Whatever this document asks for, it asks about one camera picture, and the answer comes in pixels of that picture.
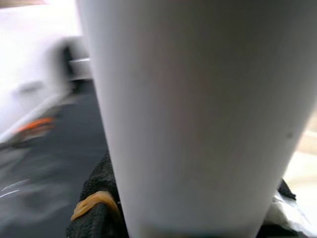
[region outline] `white wall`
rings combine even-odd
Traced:
[[[75,1],[49,3],[0,9],[0,142],[67,91],[54,47],[64,37],[81,35],[81,29]],[[41,88],[21,93],[30,82]]]

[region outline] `white pole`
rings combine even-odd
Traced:
[[[132,238],[256,235],[314,103],[316,5],[79,1]]]

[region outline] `white cylinder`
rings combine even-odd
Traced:
[[[314,103],[316,2],[79,9],[130,236],[254,237]]]

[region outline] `black mesh fabric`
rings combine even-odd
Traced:
[[[296,195],[292,193],[291,189],[288,187],[287,183],[283,179],[281,184],[279,185],[278,192],[281,195],[296,201]]]
[[[106,152],[104,158],[98,163],[88,180],[84,183],[80,201],[86,199],[89,195],[97,191],[110,192],[123,215],[109,152]],[[291,192],[284,180],[282,180],[278,191],[281,195],[295,200],[295,195]],[[282,237],[294,234],[294,232],[284,230],[281,227],[278,227],[278,232],[276,232],[276,226],[263,226],[260,231],[259,237],[261,238],[274,234],[283,235]],[[72,221],[67,227],[66,234],[68,238],[129,237],[125,224],[116,224],[111,216],[109,208],[101,203],[94,206],[81,217]]]

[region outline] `orange rubber band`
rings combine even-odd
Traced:
[[[71,216],[70,220],[73,221],[76,218],[82,216],[98,203],[106,204],[110,208],[113,218],[121,222],[121,213],[119,208],[112,195],[107,191],[98,191],[88,196],[85,200],[79,202],[75,207],[74,214]]]

